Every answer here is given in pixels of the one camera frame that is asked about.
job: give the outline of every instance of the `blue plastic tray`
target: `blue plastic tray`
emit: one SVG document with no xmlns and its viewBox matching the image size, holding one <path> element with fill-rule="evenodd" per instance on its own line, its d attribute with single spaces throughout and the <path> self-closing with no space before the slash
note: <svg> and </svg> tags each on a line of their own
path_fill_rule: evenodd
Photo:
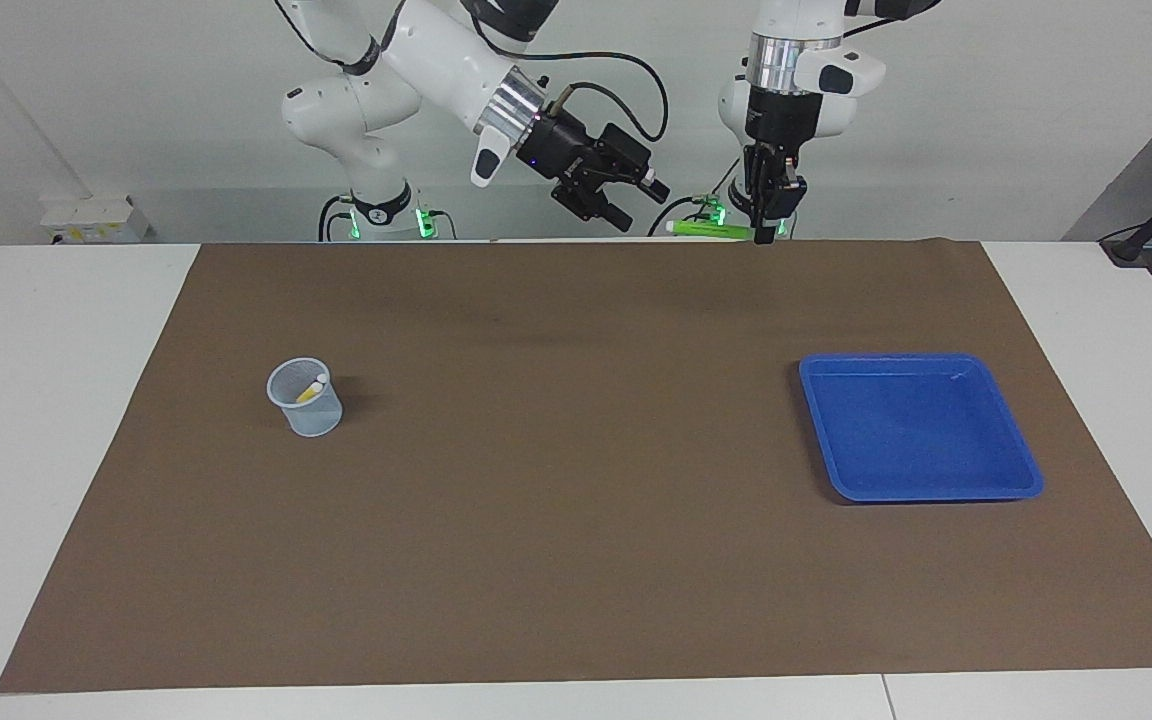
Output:
<svg viewBox="0 0 1152 720">
<path fill-rule="evenodd" d="M 970 355 L 813 355 L 803 389 L 842 497 L 1020 500 L 1043 475 L 990 370 Z"/>
</svg>

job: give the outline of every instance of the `table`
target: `table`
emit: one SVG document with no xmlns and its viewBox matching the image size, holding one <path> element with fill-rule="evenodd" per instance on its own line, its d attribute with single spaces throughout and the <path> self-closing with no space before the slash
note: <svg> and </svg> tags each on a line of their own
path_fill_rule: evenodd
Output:
<svg viewBox="0 0 1152 720">
<path fill-rule="evenodd" d="M 1152 279 L 988 243 L 1152 533 Z M 0 670 L 197 247 L 0 247 Z M 1130 384 L 1132 392 L 1124 392 Z M 1142 717 L 1152 670 L 0 697 L 0 717 Z"/>
</svg>

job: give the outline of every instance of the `black cable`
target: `black cable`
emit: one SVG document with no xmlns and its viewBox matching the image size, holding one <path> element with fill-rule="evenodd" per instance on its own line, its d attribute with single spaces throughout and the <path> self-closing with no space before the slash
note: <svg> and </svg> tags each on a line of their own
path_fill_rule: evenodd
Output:
<svg viewBox="0 0 1152 720">
<path fill-rule="evenodd" d="M 305 45 L 306 50 L 310 51 L 310 53 L 314 53 L 314 58 L 328 61 L 328 63 L 340 65 L 340 67 L 344 67 L 343 61 L 328 58 L 323 53 L 319 53 L 319 50 L 317 50 L 314 46 L 310 45 L 310 40 L 301 32 L 301 28 L 297 28 L 296 23 L 291 22 L 291 15 L 287 14 L 287 8 L 283 7 L 282 0 L 274 0 L 274 5 L 278 5 L 278 12 L 283 14 L 283 20 L 287 20 L 287 24 L 291 26 L 291 31 L 296 33 L 296 37 L 301 38 L 301 41 L 303 45 Z"/>
<path fill-rule="evenodd" d="M 461 236 L 456 234 L 456 220 L 452 218 L 452 213 L 447 210 L 430 210 L 430 218 L 447 218 L 447 223 L 452 225 L 452 240 L 461 240 Z"/>
<path fill-rule="evenodd" d="M 721 179 L 721 181 L 718 181 L 718 184 L 714 185 L 713 190 L 708 191 L 708 195 L 718 195 L 718 191 L 722 190 L 723 182 L 727 182 L 727 179 L 732 177 L 732 174 L 736 170 L 736 165 L 740 165 L 740 161 L 741 161 L 740 156 L 736 156 L 736 159 L 732 160 L 732 167 L 727 168 L 727 173 L 723 174 L 723 179 Z"/>
<path fill-rule="evenodd" d="M 680 197 L 680 199 L 676 199 L 676 200 L 672 202 L 670 204 L 664 206 L 664 210 L 660 210 L 660 214 L 657 215 L 655 221 L 652 223 L 652 229 L 649 229 L 647 236 L 649 237 L 653 237 L 655 235 L 657 228 L 659 228 L 660 223 L 664 222 L 664 219 L 666 218 L 666 215 L 669 214 L 669 211 L 672 211 L 674 209 L 680 209 L 680 206 L 687 205 L 688 202 L 691 202 L 691 204 L 700 204 L 700 202 L 703 202 L 703 200 L 698 200 L 698 199 L 696 199 L 696 197 L 691 197 L 691 196 L 689 196 L 689 197 Z"/>
<path fill-rule="evenodd" d="M 1120 229 L 1120 232 L 1112 232 L 1111 234 L 1107 234 L 1107 236 L 1101 237 L 1100 240 L 1098 240 L 1097 242 L 1105 242 L 1106 240 L 1111 240 L 1111 237 L 1117 236 L 1117 234 L 1123 234 L 1126 232 L 1137 232 L 1139 228 L 1143 228 L 1143 227 L 1144 227 L 1144 223 L 1132 225 L 1132 227 L 1130 227 L 1130 228 L 1123 228 L 1123 229 Z"/>
<path fill-rule="evenodd" d="M 876 22 L 869 23 L 866 26 L 858 26 L 858 28 L 849 29 L 849 31 L 842 33 L 842 36 L 843 37 L 851 37 L 852 35 L 861 35 L 861 33 L 867 31 L 867 29 L 874 29 L 877 26 L 886 26 L 886 24 L 890 24 L 890 23 L 895 23 L 895 22 L 899 22 L 899 18 L 881 18 L 881 20 L 877 20 Z"/>
<path fill-rule="evenodd" d="M 326 200 L 326 205 L 323 206 L 323 211 L 319 213 L 319 242 L 326 242 L 326 232 L 328 232 L 328 213 L 340 202 L 344 202 L 344 197 L 333 195 L 332 200 Z"/>
<path fill-rule="evenodd" d="M 612 51 L 605 51 L 605 50 L 590 50 L 585 51 L 585 53 L 544 53 L 544 54 L 513 53 L 513 51 L 503 50 L 503 47 L 500 47 L 494 41 L 492 41 L 492 38 L 487 37 L 486 33 L 483 32 L 483 23 L 480 23 L 478 18 L 473 18 L 473 29 L 475 32 L 479 33 L 479 37 L 483 38 L 483 41 L 485 41 L 486 45 L 488 45 L 488 47 L 493 51 L 493 53 L 498 55 L 503 55 L 506 58 L 510 58 L 513 60 L 585 60 L 596 58 L 605 60 L 626 60 L 627 63 L 637 65 L 637 67 L 646 70 L 649 76 L 652 76 L 652 79 L 657 85 L 657 90 L 660 91 L 660 132 L 655 132 L 655 135 L 650 135 L 650 132 L 644 131 L 643 124 L 639 123 L 639 120 L 637 120 L 637 118 L 635 118 L 632 113 L 630 113 L 630 111 L 626 106 L 626 103 L 621 101 L 620 97 L 613 94 L 609 90 L 607 90 L 607 88 L 602 86 L 593 88 L 594 83 L 573 83 L 571 86 L 568 86 L 568 90 L 573 90 L 575 86 L 579 85 L 582 88 L 589 88 L 589 90 L 599 90 L 604 94 L 612 97 L 612 99 L 616 101 L 616 105 L 620 105 L 621 109 L 624 111 L 626 114 L 630 118 L 630 122 L 634 123 L 634 127 L 637 128 L 637 131 L 643 132 L 643 137 L 647 138 L 649 142 L 660 141 L 660 138 L 664 137 L 664 132 L 666 132 L 666 129 L 668 129 L 669 91 L 666 90 L 666 88 L 664 86 L 664 79 L 660 79 L 660 73 L 658 73 L 655 68 L 653 68 L 652 65 L 649 63 L 649 61 L 641 58 L 636 58 L 635 55 L 630 55 L 627 53 L 612 53 Z M 559 108 L 562 108 L 562 103 L 558 103 L 556 106 Z"/>
<path fill-rule="evenodd" d="M 328 242 L 332 242 L 332 223 L 338 220 L 349 220 L 349 223 L 353 225 L 353 215 L 349 213 L 336 213 L 335 215 L 332 215 L 332 219 L 328 220 Z"/>
</svg>

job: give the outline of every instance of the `plastic cup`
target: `plastic cup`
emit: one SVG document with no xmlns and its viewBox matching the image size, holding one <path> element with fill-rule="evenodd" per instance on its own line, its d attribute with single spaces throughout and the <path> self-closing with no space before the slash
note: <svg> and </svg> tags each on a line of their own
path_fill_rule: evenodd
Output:
<svg viewBox="0 0 1152 720">
<path fill-rule="evenodd" d="M 326 382 L 317 395 L 297 402 L 298 397 L 305 395 L 308 388 L 323 378 L 326 378 Z M 273 373 L 270 373 L 270 381 L 265 382 L 265 393 L 270 396 L 270 402 L 279 406 L 283 415 L 287 415 L 291 432 L 301 437 L 328 434 L 338 426 L 340 415 L 343 412 L 340 397 L 332 387 L 332 372 L 323 361 L 314 357 L 297 357 L 279 365 Z"/>
</svg>

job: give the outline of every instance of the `yellow marker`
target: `yellow marker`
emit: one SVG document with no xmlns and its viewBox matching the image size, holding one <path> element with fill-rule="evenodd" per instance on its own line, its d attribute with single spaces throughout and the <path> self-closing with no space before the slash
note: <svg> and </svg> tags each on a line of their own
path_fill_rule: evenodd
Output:
<svg viewBox="0 0 1152 720">
<path fill-rule="evenodd" d="M 296 404 L 300 406 L 301 402 L 314 400 L 320 392 L 323 392 L 323 382 L 311 384 L 310 387 L 305 388 L 305 392 L 302 392 L 301 395 L 296 397 Z"/>
</svg>

